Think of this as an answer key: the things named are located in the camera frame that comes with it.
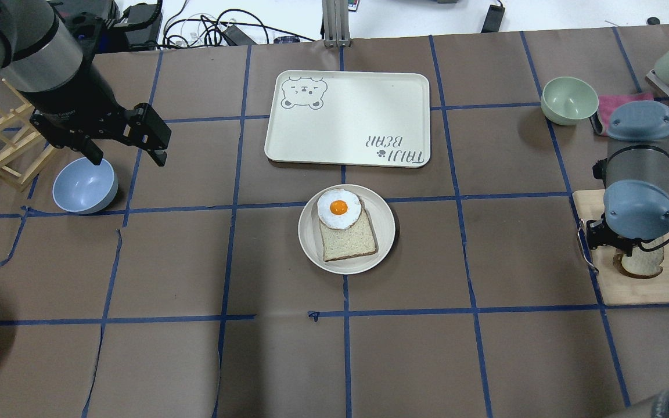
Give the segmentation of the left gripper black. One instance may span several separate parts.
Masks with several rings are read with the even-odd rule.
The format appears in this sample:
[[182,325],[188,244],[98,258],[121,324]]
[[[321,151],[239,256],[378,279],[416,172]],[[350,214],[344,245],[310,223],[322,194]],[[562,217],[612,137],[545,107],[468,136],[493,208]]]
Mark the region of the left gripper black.
[[167,161],[171,130],[148,103],[139,103],[133,109],[117,106],[92,116],[72,113],[55,117],[37,110],[30,116],[30,124],[52,146],[81,151],[95,166],[101,165],[104,155],[93,142],[95,139],[116,140],[147,150],[158,167],[164,167]]

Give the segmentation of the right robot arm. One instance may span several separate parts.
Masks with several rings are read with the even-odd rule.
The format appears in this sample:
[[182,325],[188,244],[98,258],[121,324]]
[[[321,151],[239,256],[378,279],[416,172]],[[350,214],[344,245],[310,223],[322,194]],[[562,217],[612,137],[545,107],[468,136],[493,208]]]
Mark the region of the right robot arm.
[[669,235],[669,107],[625,103],[612,112],[606,134],[606,158],[592,169],[605,187],[603,212],[585,223],[585,243],[630,256]]

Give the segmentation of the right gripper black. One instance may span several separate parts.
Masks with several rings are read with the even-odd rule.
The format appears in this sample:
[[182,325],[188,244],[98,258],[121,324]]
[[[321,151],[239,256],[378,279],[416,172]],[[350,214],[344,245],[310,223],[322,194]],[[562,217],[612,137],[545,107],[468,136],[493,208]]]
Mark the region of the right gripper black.
[[634,248],[637,247],[637,241],[619,235],[611,229],[606,221],[605,214],[597,219],[590,219],[584,222],[585,246],[590,251],[610,246],[621,250],[625,255],[631,256]]

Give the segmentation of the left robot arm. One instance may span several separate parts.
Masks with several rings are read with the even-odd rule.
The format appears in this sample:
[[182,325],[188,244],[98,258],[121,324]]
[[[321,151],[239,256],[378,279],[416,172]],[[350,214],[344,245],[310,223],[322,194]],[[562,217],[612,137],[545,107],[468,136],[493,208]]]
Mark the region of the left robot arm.
[[56,148],[98,165],[98,139],[136,146],[160,167],[171,130],[148,103],[117,103],[63,19],[45,1],[0,1],[0,76],[34,107],[30,122]]

